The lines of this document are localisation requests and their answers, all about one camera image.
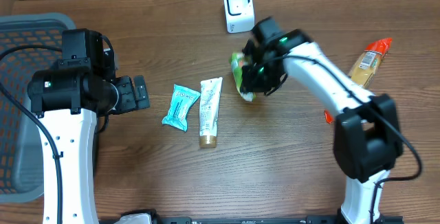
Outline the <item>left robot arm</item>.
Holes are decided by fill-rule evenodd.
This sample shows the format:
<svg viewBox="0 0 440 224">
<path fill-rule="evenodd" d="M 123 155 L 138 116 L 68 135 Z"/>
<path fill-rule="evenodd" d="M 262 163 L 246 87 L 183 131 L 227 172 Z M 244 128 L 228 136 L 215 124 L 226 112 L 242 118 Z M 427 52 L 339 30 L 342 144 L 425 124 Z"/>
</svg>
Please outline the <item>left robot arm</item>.
<svg viewBox="0 0 440 224">
<path fill-rule="evenodd" d="M 147 109 L 143 76 L 116 76 L 109 39 L 88 29 L 62 33 L 61 58 L 27 87 L 43 151 L 44 223 L 98 223 L 94 199 L 100 117 Z"/>
</svg>

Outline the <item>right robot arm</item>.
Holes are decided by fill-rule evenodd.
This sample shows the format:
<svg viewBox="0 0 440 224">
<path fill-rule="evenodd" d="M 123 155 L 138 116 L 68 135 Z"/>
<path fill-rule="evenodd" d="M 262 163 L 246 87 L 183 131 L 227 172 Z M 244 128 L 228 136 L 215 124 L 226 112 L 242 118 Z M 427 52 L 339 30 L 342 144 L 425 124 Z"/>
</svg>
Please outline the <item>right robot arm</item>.
<svg viewBox="0 0 440 224">
<path fill-rule="evenodd" d="M 288 77 L 306 86 L 334 118 L 333 154 L 346 175 L 336 223 L 402 223 L 379 212 L 382 190 L 403 153 L 395 103 L 341 72 L 302 30 L 282 31 L 268 17 L 252 28 L 243 48 L 241 93 L 277 91 Z"/>
</svg>

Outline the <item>spaghetti pack with red ends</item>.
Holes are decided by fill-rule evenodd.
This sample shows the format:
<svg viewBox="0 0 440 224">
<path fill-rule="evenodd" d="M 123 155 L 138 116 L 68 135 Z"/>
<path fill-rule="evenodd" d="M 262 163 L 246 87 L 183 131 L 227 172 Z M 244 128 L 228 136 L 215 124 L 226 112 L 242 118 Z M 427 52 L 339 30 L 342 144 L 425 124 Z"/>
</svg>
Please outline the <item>spaghetti pack with red ends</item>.
<svg viewBox="0 0 440 224">
<path fill-rule="evenodd" d="M 367 89 L 391 48 L 392 42 L 393 39 L 389 37 L 370 43 L 352 66 L 348 77 L 359 86 Z"/>
</svg>

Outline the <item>teal wet wipes pack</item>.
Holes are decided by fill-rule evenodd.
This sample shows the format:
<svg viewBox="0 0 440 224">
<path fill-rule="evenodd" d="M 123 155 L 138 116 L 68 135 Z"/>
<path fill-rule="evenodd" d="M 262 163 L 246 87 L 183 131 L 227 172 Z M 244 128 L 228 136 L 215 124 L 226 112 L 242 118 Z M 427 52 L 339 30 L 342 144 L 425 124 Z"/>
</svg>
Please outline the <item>teal wet wipes pack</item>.
<svg viewBox="0 0 440 224">
<path fill-rule="evenodd" d="M 184 132 L 188 129 L 187 115 L 191 106 L 199 99 L 198 91 L 174 85 L 167 115 L 162 119 L 162 124 L 169 125 Z"/>
</svg>

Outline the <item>green tea packet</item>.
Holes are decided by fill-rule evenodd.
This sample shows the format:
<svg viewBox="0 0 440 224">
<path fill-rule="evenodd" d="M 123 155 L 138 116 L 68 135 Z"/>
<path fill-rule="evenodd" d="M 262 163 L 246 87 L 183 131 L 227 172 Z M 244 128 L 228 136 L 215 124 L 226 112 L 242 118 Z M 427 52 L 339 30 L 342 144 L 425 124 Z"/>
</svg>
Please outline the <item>green tea packet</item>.
<svg viewBox="0 0 440 224">
<path fill-rule="evenodd" d="M 245 93 L 241 90 L 241 84 L 243 82 L 243 66 L 249 64 L 249 58 L 243 52 L 234 52 L 229 59 L 229 64 L 236 84 L 236 90 L 245 101 L 252 102 L 256 95 L 252 92 Z"/>
</svg>

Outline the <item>white cream tube gold cap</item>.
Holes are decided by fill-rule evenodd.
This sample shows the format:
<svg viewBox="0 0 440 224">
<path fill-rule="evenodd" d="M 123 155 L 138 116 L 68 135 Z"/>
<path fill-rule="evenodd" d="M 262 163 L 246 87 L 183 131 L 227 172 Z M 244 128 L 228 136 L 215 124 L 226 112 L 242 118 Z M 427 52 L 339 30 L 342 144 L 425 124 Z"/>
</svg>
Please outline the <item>white cream tube gold cap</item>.
<svg viewBox="0 0 440 224">
<path fill-rule="evenodd" d="M 201 81 L 199 103 L 199 146 L 215 148 L 217 146 L 217 121 L 223 78 Z"/>
</svg>

